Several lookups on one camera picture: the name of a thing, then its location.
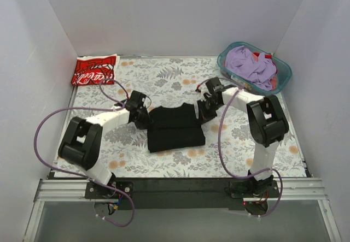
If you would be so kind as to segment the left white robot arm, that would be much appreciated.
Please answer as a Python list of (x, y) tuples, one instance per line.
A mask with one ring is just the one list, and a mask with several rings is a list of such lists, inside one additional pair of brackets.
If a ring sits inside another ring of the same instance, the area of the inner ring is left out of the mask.
[(63, 135), (58, 149), (59, 158), (80, 169), (91, 180), (96, 180), (94, 190), (104, 198), (115, 198), (116, 188), (122, 191), (125, 188), (99, 160), (102, 137), (128, 123), (134, 123), (138, 129), (150, 126), (146, 98), (145, 94), (132, 91), (127, 99), (98, 115), (72, 118)]

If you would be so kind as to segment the lilac t-shirt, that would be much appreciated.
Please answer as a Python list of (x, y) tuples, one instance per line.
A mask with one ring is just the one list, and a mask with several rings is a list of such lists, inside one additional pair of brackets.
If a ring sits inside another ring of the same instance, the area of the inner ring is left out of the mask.
[(245, 46), (235, 47), (227, 53), (225, 67), (262, 90), (273, 90), (271, 80), (277, 73), (277, 67), (272, 58), (263, 52), (256, 55)]

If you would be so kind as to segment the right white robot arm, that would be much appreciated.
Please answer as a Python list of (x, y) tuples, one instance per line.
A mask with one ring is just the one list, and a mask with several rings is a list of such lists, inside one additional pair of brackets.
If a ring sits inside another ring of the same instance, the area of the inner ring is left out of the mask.
[(234, 107), (248, 115), (250, 134), (255, 141), (253, 163), (247, 176), (228, 173), (247, 185), (247, 192), (260, 197), (273, 183), (273, 162), (277, 146), (289, 131), (289, 124), (275, 95), (260, 96), (233, 85), (223, 85), (219, 77), (207, 79), (196, 87), (201, 94), (197, 101), (199, 121), (204, 124), (217, 116), (225, 106), (219, 131), (222, 131), (225, 114)]

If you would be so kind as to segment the black t-shirt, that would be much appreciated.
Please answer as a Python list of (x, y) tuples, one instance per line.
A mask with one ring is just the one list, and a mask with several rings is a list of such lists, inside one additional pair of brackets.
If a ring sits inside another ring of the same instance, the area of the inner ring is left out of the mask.
[(151, 153), (203, 146), (206, 138), (193, 104), (183, 103), (176, 108), (157, 107), (149, 116), (148, 150)]

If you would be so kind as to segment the red garment in basket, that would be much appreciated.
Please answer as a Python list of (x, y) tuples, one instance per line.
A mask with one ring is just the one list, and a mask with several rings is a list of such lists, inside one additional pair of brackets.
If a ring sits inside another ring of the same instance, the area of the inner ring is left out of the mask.
[(278, 80), (277, 80), (277, 67), (272, 60), (271, 54), (263, 54), (258, 52), (252, 53), (254, 61), (256, 63), (262, 63), (263, 69), (258, 73), (259, 81), (254, 82), (256, 85), (261, 83), (264, 85), (264, 89), (266, 91), (272, 91), (277, 88)]

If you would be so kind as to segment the teal plastic basket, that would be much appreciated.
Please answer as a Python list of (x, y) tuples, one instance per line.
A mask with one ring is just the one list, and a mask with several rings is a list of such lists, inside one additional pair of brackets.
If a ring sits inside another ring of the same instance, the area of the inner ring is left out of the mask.
[(274, 57), (272, 54), (272, 60), (274, 61), (276, 67), (277, 67), (277, 80), (278, 80), (278, 84), (277, 84), (277, 88), (275, 90), (272, 91), (266, 91), (263, 90), (261, 88), (259, 88), (258, 86), (254, 85), (252, 82), (234, 74), (232, 71), (230, 71), (229, 69), (226, 68), (225, 66), (225, 60), (226, 60), (226, 56), (229, 53), (229, 51), (231, 51), (232, 49), (239, 47), (239, 46), (244, 46), (245, 48), (249, 49), (251, 52), (258, 52), (258, 53), (264, 53), (264, 54), (270, 54), (267, 53), (266, 51), (257, 48), (256, 46), (253, 46), (249, 43), (246, 42), (233, 42), (231, 43), (221, 54), (219, 54), (219, 56), (217, 57), (217, 65), (220, 68), (221, 73), (237, 82), (239, 85), (244, 86), (248, 91), (258, 94), (258, 95), (276, 95), (278, 93), (280, 93), (285, 86), (287, 85), (287, 83), (289, 82), (290, 78), (292, 77), (292, 70), (289, 67), (288, 64), (286, 64), (285, 62), (283, 62), (282, 60)]

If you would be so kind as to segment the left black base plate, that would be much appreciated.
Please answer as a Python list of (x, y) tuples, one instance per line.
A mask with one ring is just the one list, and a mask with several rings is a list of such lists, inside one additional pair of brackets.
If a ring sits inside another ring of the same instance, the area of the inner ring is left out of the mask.
[[(113, 187), (117, 188), (129, 196), (132, 196), (133, 182), (130, 181), (117, 181), (113, 182)], [(85, 189), (84, 198), (86, 199), (117, 199), (120, 193), (115, 192), (109, 188), (102, 187), (94, 182), (88, 182)]]

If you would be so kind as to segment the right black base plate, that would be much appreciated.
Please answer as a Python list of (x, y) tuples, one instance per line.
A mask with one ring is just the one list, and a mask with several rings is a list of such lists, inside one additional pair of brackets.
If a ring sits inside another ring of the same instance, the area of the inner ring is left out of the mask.
[(278, 185), (275, 180), (255, 182), (254, 179), (231, 179), (225, 190), (232, 198), (261, 198), (266, 195), (277, 198), (279, 196)]

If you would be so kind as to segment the aluminium mounting rail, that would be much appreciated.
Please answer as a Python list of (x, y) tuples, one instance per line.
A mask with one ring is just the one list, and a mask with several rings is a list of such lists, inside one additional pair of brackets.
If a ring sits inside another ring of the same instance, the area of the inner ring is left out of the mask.
[[(77, 202), (84, 199), (88, 181), (55, 179), (39, 182), (35, 201)], [(320, 178), (284, 178), (283, 200), (328, 200)]]

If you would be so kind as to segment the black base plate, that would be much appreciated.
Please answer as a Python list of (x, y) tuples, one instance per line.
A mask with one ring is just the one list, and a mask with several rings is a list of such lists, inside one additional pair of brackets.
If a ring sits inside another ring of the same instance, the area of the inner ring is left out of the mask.
[(277, 198), (279, 196), (278, 185), (275, 180), (255, 182), (254, 179), (231, 179), (225, 190), (232, 198), (261, 198), (266, 195)]
[[(113, 187), (117, 188), (129, 196), (132, 196), (133, 182), (130, 181), (117, 181), (113, 182)], [(94, 182), (88, 182), (85, 189), (84, 198), (86, 199), (117, 199), (120, 193), (115, 192), (109, 188), (102, 187)]]

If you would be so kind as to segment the folded red Coca-Cola shirt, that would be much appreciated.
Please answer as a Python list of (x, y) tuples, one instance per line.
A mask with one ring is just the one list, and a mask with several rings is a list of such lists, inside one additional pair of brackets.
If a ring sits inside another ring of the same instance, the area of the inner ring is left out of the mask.
[(71, 80), (73, 86), (114, 84), (115, 70), (120, 57), (117, 54), (109, 56), (78, 57)]

